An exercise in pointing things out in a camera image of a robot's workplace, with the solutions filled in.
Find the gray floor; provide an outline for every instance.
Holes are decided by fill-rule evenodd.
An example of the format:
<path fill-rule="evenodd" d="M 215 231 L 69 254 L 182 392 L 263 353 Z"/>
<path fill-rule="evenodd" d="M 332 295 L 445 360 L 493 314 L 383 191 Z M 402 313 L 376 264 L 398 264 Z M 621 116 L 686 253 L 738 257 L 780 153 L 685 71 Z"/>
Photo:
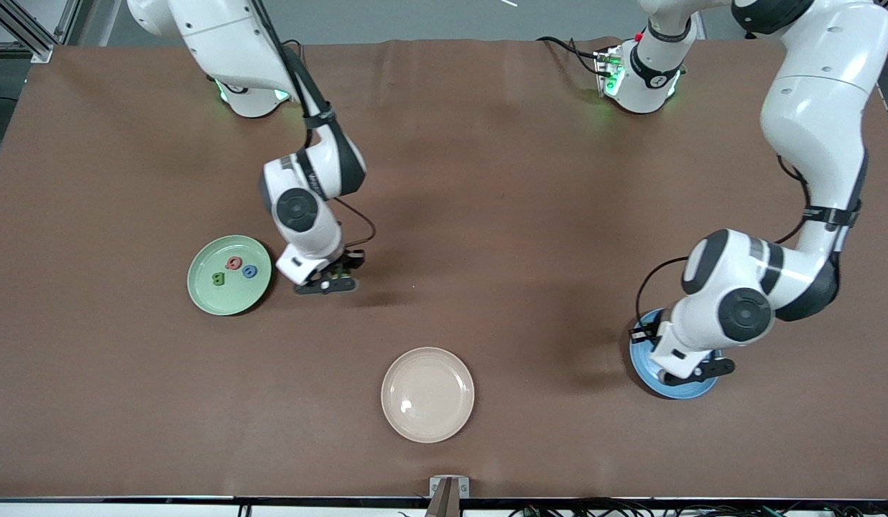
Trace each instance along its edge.
<path fill-rule="evenodd" d="M 536 39 L 540 36 L 630 38 L 644 27 L 635 0 L 264 0 L 282 38 L 304 44 L 373 43 L 388 39 Z M 79 43 L 85 45 L 181 45 L 148 34 L 124 1 L 96 2 Z M 729 7 L 703 12 L 708 39 L 740 39 Z M 18 97 L 30 68 L 26 60 L 0 59 L 0 96 Z M 888 63 L 881 83 L 888 105 Z M 0 101 L 0 141 L 13 104 Z"/>

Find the green plate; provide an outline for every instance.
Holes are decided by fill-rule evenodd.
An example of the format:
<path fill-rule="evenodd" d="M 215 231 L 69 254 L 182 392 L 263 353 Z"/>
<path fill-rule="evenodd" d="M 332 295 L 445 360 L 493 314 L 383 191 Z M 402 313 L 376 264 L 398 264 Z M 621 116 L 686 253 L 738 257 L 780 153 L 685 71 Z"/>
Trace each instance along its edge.
<path fill-rule="evenodd" d="M 240 269 L 227 269 L 227 261 L 239 256 Z M 243 268 L 256 266 L 253 278 L 243 276 Z M 188 267 L 188 295 L 205 313 L 234 315 L 253 307 L 262 297 L 271 279 L 271 256 L 256 239 L 225 236 L 204 246 Z M 223 285 L 216 285 L 214 274 L 223 274 Z"/>

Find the beige plate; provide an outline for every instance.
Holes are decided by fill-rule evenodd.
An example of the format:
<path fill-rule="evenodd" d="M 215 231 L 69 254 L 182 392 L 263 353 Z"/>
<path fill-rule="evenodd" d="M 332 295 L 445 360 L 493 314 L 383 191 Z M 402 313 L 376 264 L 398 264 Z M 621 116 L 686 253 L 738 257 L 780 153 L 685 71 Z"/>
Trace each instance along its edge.
<path fill-rule="evenodd" d="M 473 377 L 447 350 L 409 350 L 389 367 L 381 389 L 384 415 L 405 438 L 434 444 L 451 438 L 473 411 Z"/>

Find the plate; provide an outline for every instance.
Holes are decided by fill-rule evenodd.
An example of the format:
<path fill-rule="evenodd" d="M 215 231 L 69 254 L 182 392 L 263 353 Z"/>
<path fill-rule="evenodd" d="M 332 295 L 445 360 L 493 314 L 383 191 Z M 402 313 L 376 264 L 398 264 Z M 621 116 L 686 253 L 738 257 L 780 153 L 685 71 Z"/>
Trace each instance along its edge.
<path fill-rule="evenodd" d="M 227 262 L 239 256 L 237 269 Z M 195 255 L 188 267 L 188 296 L 205 313 L 234 315 L 253 307 L 262 297 L 271 279 L 271 256 L 256 239 L 247 236 L 225 236 L 212 241 Z M 243 268 L 256 266 L 256 275 L 246 278 Z M 223 274 L 223 284 L 214 282 L 215 274 Z"/>
<path fill-rule="evenodd" d="M 641 319 L 642 325 L 648 325 L 651 321 L 654 321 L 660 311 L 661 309 L 655 309 L 644 315 Z M 658 373 L 661 372 L 661 367 L 649 358 L 652 349 L 653 345 L 651 341 L 645 340 L 640 343 L 633 343 L 630 340 L 629 357 L 632 360 L 632 367 L 642 380 L 642 383 L 645 383 L 646 386 L 655 393 L 658 393 L 658 395 L 674 400 L 696 399 L 697 396 L 705 395 L 706 392 L 713 389 L 713 386 L 716 385 L 718 377 L 706 379 L 699 383 L 687 383 L 686 385 L 680 386 L 665 385 L 665 383 L 662 383 L 661 379 L 658 378 Z M 721 357 L 722 351 L 716 350 L 714 353 L 710 354 L 711 357 L 714 358 Z"/>
<path fill-rule="evenodd" d="M 457 434 L 473 412 L 476 389 L 463 361 L 447 350 L 409 350 L 387 370 L 381 405 L 392 428 L 419 444 Z"/>

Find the table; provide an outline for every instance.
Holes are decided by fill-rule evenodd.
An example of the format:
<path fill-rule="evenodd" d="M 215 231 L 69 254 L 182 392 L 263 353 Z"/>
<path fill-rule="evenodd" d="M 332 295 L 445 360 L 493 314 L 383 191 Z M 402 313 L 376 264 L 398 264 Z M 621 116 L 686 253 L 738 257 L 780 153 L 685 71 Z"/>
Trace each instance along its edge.
<path fill-rule="evenodd" d="M 299 109 L 233 115 L 185 49 L 62 47 L 32 69 L 0 154 L 0 496 L 401 496 L 440 473 L 477 497 L 888 496 L 877 97 L 838 300 L 730 350 L 736 373 L 676 402 L 625 367 L 635 290 L 718 228 L 795 224 L 801 192 L 757 126 L 779 50 L 697 42 L 644 116 L 543 43 L 307 60 L 369 164 L 346 200 L 379 234 L 354 294 L 279 279 L 238 317 L 195 308 L 185 271 L 230 233 L 282 248 L 256 178 L 302 143 Z M 336 213 L 346 238 L 366 233 Z M 644 307 L 680 296 L 675 269 Z M 386 368 L 419 346 L 476 381 L 441 444 L 381 414 Z"/>

